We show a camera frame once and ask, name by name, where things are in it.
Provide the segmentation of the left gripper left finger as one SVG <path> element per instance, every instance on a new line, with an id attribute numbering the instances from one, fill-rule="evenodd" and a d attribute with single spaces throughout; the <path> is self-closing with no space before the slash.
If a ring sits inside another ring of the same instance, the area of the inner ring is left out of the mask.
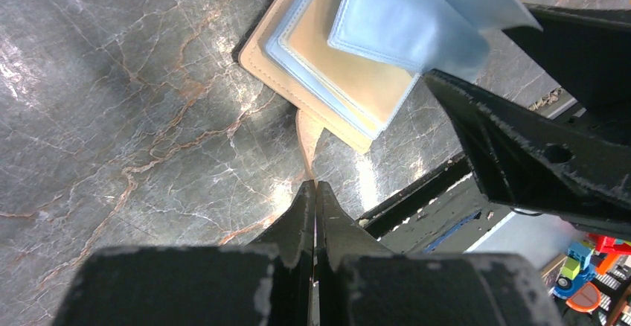
<path id="1" fill-rule="evenodd" d="M 309 325 L 316 184 L 246 245 L 116 246 L 74 276 L 55 325 Z"/>

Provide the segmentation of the beige card holder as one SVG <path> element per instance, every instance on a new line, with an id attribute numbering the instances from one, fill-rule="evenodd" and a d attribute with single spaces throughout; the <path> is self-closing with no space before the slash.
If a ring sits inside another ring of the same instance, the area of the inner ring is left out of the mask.
<path id="1" fill-rule="evenodd" d="M 523 1 L 274 0 L 238 59 L 297 108 L 312 179 L 324 130 L 363 154 L 426 72 L 475 82 L 486 32 L 539 27 Z"/>

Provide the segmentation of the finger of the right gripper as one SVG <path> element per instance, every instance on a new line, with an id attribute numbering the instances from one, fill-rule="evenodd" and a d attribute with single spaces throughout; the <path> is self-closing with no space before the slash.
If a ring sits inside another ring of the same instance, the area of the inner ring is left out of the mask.
<path id="1" fill-rule="evenodd" d="M 449 117 L 491 202 L 561 217 L 582 231 L 630 235 L 630 148 L 545 118 L 434 70 L 425 84 Z"/>
<path id="2" fill-rule="evenodd" d="M 597 129 L 630 131 L 630 11 L 527 8 L 540 27 L 504 34 L 586 109 Z"/>

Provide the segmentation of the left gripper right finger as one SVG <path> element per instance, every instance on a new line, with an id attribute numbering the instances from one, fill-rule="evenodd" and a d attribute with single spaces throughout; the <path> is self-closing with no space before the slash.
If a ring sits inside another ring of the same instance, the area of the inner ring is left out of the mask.
<path id="1" fill-rule="evenodd" d="M 539 273 L 520 255 L 392 252 L 316 192 L 323 325 L 561 325 Z"/>

